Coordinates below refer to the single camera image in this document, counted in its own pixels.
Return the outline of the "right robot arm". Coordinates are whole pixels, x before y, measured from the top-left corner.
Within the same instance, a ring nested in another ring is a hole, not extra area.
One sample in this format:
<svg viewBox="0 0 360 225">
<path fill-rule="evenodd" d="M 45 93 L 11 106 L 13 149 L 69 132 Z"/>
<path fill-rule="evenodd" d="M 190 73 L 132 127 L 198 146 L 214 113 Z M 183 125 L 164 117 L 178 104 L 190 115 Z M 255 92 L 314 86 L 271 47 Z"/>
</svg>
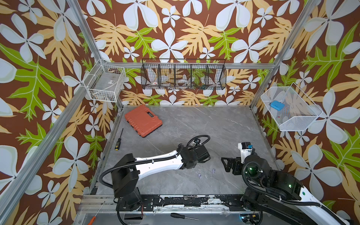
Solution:
<svg viewBox="0 0 360 225">
<path fill-rule="evenodd" d="M 293 175 L 273 170 L 258 155 L 245 159 L 221 158 L 226 172 L 242 176 L 247 188 L 230 207 L 243 207 L 260 214 L 269 213 L 291 225 L 352 225 L 316 199 L 303 183 Z"/>
</svg>

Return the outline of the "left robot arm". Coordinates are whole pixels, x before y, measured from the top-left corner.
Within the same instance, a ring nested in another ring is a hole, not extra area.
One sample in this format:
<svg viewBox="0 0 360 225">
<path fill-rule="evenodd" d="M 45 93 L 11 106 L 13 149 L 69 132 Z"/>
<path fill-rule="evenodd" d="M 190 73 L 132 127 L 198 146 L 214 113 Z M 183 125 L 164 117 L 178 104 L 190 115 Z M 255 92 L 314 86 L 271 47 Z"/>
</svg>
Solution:
<svg viewBox="0 0 360 225">
<path fill-rule="evenodd" d="M 186 145 L 179 144 L 177 149 L 154 157 L 134 157 L 132 153 L 125 155 L 118 163 L 102 172 L 98 181 L 113 189 L 114 197 L 118 199 L 116 213 L 119 222 L 125 222 L 120 216 L 120 206 L 124 204 L 130 211 L 142 207 L 142 197 L 137 187 L 139 180 L 153 174 L 169 170 L 192 169 L 211 159 L 205 144 L 210 141 L 209 135 L 198 135 L 189 140 Z"/>
</svg>

